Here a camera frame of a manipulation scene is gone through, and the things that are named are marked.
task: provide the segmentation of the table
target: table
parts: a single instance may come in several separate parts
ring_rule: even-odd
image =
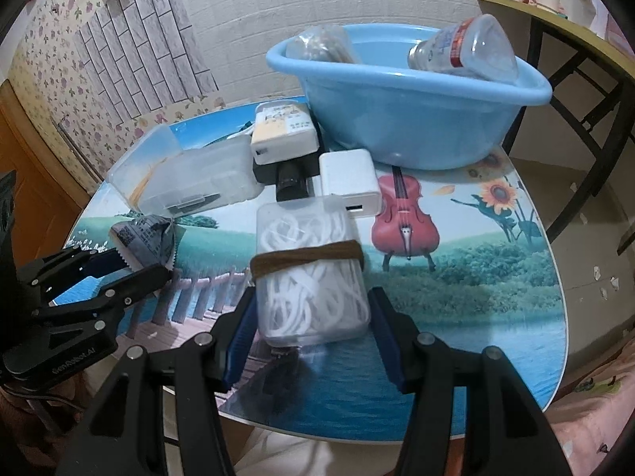
[[[516,20],[515,27],[518,27],[520,22],[529,22],[529,46],[526,61],[534,68],[538,68],[543,34],[558,39],[576,51],[574,56],[549,78],[554,90],[566,77],[578,73],[603,96],[602,101],[591,109],[582,120],[578,120],[558,98],[553,96],[551,99],[551,106],[566,120],[595,157],[595,163],[577,191],[548,228],[547,238],[552,242],[563,232],[569,222],[578,216],[587,199],[591,195],[594,197],[598,195],[608,176],[611,175],[628,139],[635,142],[635,137],[631,134],[635,123],[635,61],[587,28],[570,22],[553,12],[548,12],[548,10],[539,9],[516,0],[478,0],[478,3],[483,12],[489,12],[497,17],[501,13],[512,13]],[[617,82],[613,90],[605,91],[601,85],[580,69],[580,65],[586,59],[592,60]],[[591,136],[591,131],[602,118],[620,103],[622,105],[619,106],[608,137],[604,145],[600,147]],[[526,107],[522,107],[503,141],[503,148],[508,154],[525,116],[525,110]],[[632,243],[635,240],[635,235],[618,247],[618,255],[628,247],[629,240]]]
[[[253,120],[255,104],[173,125],[183,147],[202,146]],[[564,371],[568,331],[556,265],[537,213],[504,152],[444,172],[393,171],[384,178],[420,184],[409,195],[429,214],[441,242],[425,257],[398,257],[373,246],[374,217],[356,220],[366,255],[366,288],[383,286],[398,310],[421,330],[450,346],[481,351],[503,348],[545,408]],[[313,180],[319,194],[319,179]],[[187,218],[179,233],[176,276],[161,293],[129,312],[119,327],[119,350],[180,345],[209,330],[231,311],[248,283],[255,254],[256,210],[273,202],[274,187],[250,201]],[[71,232],[68,245],[105,250],[110,226],[128,206],[108,184],[96,192]],[[414,230],[415,235],[422,234]],[[87,298],[109,280],[86,280],[57,299]],[[204,307],[197,303],[205,302]],[[197,309],[204,310],[195,317]],[[389,383],[372,334],[327,345],[272,349],[256,337],[242,379],[218,395],[220,412],[292,434],[353,442],[403,438],[412,396]],[[456,391],[452,433],[465,432],[465,392]]]

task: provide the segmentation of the brown rubber band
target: brown rubber band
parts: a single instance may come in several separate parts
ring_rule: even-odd
[[[320,247],[304,247],[291,251],[263,252],[249,263],[254,281],[270,273],[299,267],[322,259],[356,259],[364,270],[364,252],[357,240],[335,242]]]

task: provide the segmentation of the cello picture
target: cello picture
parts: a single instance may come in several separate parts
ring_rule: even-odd
[[[418,204],[421,184],[411,175],[403,175],[393,166],[392,175],[379,178],[383,197],[383,210],[375,217],[371,240],[375,248],[383,252],[383,271],[389,271],[393,255],[412,257],[424,255],[432,272],[435,264],[431,253],[439,246],[439,232],[429,214]]]

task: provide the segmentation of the silver bolt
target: silver bolt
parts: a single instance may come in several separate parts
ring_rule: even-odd
[[[434,335],[431,332],[420,332],[417,335],[417,342],[421,345],[432,345],[434,343]]]
[[[194,337],[194,343],[199,346],[209,345],[212,341],[212,336],[208,332],[200,332]]]
[[[503,357],[503,351],[498,347],[489,346],[485,348],[485,356],[491,360],[500,360]]]
[[[131,360],[136,360],[137,358],[141,358],[144,353],[144,348],[140,345],[133,345],[130,349],[126,351],[126,356]]]

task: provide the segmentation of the wooden door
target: wooden door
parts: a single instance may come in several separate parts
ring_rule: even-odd
[[[0,172],[11,170],[17,171],[13,255],[21,267],[63,247],[89,197],[44,143],[5,81],[0,87]]]

